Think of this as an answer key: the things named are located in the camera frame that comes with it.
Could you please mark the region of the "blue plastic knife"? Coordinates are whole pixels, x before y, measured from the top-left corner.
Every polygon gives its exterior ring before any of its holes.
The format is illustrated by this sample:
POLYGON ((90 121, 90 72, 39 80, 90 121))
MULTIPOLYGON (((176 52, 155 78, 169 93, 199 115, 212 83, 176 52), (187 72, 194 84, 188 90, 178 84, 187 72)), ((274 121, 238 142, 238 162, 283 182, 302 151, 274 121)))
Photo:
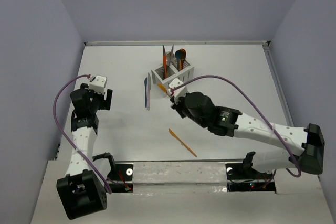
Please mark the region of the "blue plastic knife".
POLYGON ((145 104, 145 108, 147 108, 147 106, 148 106, 147 85, 148 85, 148 79, 146 77, 144 79, 144 104, 145 104))

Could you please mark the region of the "metal knife teal handle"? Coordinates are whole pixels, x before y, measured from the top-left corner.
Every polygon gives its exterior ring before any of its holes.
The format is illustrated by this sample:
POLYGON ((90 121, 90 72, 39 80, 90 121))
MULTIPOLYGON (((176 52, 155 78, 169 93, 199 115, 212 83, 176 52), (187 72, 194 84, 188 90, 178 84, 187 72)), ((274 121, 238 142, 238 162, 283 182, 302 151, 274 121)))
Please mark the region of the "metal knife teal handle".
POLYGON ((174 58, 174 45, 172 45, 171 50, 166 53, 166 65, 169 66, 174 58))

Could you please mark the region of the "blue plastic spoon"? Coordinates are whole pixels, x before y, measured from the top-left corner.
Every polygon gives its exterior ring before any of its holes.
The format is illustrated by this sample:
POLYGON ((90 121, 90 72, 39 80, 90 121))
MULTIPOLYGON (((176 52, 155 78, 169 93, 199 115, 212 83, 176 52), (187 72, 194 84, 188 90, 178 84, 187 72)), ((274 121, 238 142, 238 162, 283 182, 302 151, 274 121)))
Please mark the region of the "blue plastic spoon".
POLYGON ((184 55, 184 51, 182 49, 177 50, 175 52, 175 58, 177 61, 177 70, 180 71, 181 69, 181 57, 184 55))

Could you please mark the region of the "orange-red plastic spoon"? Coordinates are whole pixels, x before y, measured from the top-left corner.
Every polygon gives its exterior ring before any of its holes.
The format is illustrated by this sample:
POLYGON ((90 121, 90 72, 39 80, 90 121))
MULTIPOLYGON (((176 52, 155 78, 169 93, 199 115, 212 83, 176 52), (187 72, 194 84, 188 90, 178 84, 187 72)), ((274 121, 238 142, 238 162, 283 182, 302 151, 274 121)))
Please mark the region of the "orange-red plastic spoon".
POLYGON ((186 59, 186 50, 185 49, 181 49, 182 55, 181 55, 181 61, 185 61, 186 59))

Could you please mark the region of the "metal knife black handle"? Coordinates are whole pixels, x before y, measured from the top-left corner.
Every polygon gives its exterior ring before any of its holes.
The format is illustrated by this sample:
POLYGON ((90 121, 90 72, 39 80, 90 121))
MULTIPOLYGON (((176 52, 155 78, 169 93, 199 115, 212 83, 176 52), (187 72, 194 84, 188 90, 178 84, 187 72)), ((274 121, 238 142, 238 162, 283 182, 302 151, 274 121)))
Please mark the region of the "metal knife black handle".
POLYGON ((164 45, 162 45, 162 54, 162 79, 164 80, 167 76, 166 51, 164 45))

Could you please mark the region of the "orange-red plastic knife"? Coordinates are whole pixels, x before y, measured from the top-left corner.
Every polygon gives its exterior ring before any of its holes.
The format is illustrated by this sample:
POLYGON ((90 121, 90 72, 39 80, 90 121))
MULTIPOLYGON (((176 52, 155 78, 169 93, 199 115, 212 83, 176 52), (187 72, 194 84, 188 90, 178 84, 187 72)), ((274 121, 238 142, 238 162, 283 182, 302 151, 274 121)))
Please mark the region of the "orange-red plastic knife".
POLYGON ((167 77, 167 65, 166 65, 166 52, 165 52, 165 49, 163 49, 162 65, 163 65, 163 79, 166 79, 166 77, 167 77))

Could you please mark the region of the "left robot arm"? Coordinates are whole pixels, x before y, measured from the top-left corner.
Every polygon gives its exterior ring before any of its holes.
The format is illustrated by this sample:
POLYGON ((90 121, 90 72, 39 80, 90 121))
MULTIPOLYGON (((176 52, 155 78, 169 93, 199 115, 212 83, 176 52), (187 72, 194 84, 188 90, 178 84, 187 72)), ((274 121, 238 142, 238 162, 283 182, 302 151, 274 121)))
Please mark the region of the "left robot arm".
POLYGON ((107 208, 107 193, 111 191, 106 179, 116 174, 116 165, 110 153, 93 155, 98 136, 97 111, 110 110, 112 90, 102 84, 81 84, 70 94, 74 110, 71 114, 73 148, 70 163, 63 178, 56 182, 57 193, 70 220, 107 208), (107 159, 98 169, 93 161, 107 159))

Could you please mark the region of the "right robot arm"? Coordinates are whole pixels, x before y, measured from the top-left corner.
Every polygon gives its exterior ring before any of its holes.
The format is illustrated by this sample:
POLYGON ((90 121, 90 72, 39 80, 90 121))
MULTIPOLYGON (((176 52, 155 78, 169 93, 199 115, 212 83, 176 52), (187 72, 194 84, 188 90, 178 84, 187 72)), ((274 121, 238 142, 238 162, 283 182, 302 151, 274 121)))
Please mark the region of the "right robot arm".
POLYGON ((325 141, 318 125, 290 127, 263 122, 239 110, 216 106, 201 92, 170 98, 172 109, 217 136, 245 138, 275 146, 271 152, 251 151, 246 154, 241 171, 248 178, 259 173, 299 167, 307 174, 323 172, 325 141))

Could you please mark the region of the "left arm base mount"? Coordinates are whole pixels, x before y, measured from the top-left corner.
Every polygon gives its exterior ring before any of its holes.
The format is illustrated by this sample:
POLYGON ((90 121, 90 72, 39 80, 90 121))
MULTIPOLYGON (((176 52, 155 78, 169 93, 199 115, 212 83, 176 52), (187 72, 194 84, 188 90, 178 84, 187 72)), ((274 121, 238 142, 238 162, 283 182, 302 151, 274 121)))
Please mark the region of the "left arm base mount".
POLYGON ((133 192, 133 163, 116 163, 116 170, 108 174, 107 181, 113 193, 133 192))

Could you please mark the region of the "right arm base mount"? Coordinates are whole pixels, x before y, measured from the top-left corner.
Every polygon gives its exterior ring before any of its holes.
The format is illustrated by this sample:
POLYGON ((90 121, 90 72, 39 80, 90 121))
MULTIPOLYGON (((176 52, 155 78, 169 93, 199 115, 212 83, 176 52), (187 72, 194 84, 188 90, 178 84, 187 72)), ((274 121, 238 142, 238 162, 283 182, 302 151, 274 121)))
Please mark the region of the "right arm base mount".
POLYGON ((227 191, 233 192, 276 192, 272 174, 260 173, 255 170, 244 170, 242 163, 225 164, 227 177, 227 191))

